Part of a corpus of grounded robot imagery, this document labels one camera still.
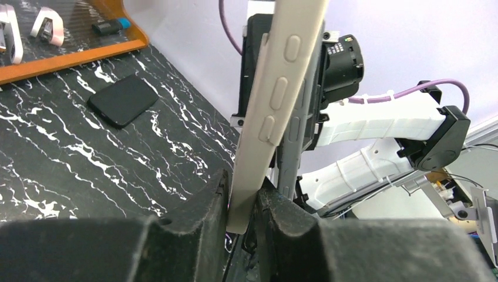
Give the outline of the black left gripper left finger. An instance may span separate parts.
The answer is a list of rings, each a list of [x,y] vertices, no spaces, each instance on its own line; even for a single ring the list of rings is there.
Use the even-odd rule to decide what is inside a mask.
[[[157,218],[1,224],[2,281],[221,281],[229,174]]]

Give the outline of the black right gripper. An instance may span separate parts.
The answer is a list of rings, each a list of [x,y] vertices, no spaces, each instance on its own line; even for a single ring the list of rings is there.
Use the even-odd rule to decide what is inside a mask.
[[[271,23],[272,14],[255,14],[249,17],[244,27],[238,112],[230,118],[232,127],[244,124],[262,37],[264,33],[269,33]],[[356,38],[353,35],[324,33],[308,110],[308,150],[315,149],[323,123],[329,120],[320,111],[332,102],[356,94],[363,76],[364,59]]]

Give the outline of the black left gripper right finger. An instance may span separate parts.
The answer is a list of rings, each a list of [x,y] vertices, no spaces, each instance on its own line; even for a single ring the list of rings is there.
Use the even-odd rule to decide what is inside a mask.
[[[254,208],[262,281],[493,281],[473,240],[445,220],[318,219],[269,180]]]

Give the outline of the pink phone case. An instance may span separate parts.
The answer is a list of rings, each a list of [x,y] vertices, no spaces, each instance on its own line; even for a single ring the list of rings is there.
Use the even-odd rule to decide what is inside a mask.
[[[255,77],[236,150],[226,230],[243,234],[301,90],[328,1],[276,1],[261,35]]]

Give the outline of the black remote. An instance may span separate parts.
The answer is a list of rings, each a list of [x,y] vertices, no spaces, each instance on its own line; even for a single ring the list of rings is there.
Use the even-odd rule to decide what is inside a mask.
[[[130,75],[93,94],[87,105],[107,124],[123,129],[157,100],[152,87],[137,75]]]

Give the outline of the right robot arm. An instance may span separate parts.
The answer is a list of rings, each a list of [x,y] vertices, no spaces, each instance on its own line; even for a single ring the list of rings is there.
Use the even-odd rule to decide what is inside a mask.
[[[470,120],[464,106],[441,106],[442,80],[423,80],[393,95],[356,97],[364,75],[358,41],[323,31],[315,43],[290,119],[269,166],[276,187],[302,207],[333,216],[374,182],[454,162]],[[370,146],[311,173],[298,174],[301,155],[337,142],[372,139]]]

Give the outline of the black blue marker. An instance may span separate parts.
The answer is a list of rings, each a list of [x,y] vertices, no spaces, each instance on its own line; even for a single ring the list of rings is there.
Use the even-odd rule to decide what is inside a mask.
[[[131,22],[127,18],[115,18],[91,25],[92,30],[99,36],[112,35],[130,27]]]

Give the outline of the orange wooden shelf rack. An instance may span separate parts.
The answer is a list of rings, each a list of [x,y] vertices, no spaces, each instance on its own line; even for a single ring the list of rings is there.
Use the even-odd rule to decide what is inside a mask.
[[[126,52],[149,44],[146,34],[134,23],[124,31],[99,36],[93,23],[130,16],[123,1],[3,1],[13,6],[17,16],[23,57],[11,64],[7,52],[1,54],[1,84],[59,71]],[[30,35],[41,7],[56,11],[63,20],[62,46],[54,46]]]

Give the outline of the pink white clip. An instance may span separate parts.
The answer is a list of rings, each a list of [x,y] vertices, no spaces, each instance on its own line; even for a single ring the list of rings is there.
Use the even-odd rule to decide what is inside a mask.
[[[33,23],[30,36],[61,47],[65,40],[63,19],[53,9],[41,7]]]

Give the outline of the aluminium frame rail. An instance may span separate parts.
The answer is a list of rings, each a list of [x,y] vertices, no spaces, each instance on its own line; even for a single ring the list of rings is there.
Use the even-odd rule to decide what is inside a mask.
[[[478,143],[490,143],[497,139],[497,116],[469,129],[463,150],[469,150]]]

